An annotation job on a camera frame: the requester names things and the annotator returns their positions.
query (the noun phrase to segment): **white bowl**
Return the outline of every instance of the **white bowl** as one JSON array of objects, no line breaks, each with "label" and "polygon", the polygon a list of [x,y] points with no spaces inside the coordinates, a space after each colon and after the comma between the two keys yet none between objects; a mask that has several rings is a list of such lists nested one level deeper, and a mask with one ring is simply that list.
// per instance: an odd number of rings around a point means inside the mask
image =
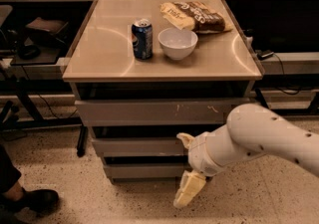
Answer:
[{"label": "white bowl", "polygon": [[197,41],[197,35],[190,30],[168,28],[159,33],[163,52],[173,60],[181,60],[191,54]]}]

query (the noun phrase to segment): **can lid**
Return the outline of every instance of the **can lid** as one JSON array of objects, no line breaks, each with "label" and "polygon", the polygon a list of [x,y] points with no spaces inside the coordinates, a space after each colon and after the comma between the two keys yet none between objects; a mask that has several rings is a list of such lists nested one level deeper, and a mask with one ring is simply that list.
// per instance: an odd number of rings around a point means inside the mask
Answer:
[{"label": "can lid", "polygon": [[134,25],[136,25],[137,27],[147,27],[150,24],[151,22],[148,19],[136,20],[136,22],[134,23]]}]

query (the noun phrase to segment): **pant leg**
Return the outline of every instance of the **pant leg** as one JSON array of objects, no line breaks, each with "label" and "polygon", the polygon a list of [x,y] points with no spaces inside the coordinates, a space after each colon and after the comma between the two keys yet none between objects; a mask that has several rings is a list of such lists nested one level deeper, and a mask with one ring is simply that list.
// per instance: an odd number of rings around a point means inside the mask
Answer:
[{"label": "pant leg", "polygon": [[21,177],[21,172],[11,162],[3,145],[0,144],[0,193],[7,192]]}]

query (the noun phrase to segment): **drawer cabinet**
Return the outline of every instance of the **drawer cabinet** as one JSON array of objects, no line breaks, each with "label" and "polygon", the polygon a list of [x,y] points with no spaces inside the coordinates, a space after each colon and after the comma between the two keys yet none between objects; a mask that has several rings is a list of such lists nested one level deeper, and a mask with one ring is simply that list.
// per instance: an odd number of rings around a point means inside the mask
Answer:
[{"label": "drawer cabinet", "polygon": [[198,135],[224,124],[249,102],[246,83],[78,83],[76,107],[112,182],[174,178],[189,169],[179,132]]}]

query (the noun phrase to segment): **snack bag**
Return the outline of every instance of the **snack bag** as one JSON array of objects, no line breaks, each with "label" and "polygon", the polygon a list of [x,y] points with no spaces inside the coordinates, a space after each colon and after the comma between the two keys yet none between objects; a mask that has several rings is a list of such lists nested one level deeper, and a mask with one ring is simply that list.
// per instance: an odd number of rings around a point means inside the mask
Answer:
[{"label": "snack bag", "polygon": [[160,5],[162,16],[179,29],[199,34],[220,33],[232,29],[223,16],[201,2],[166,2]]}]

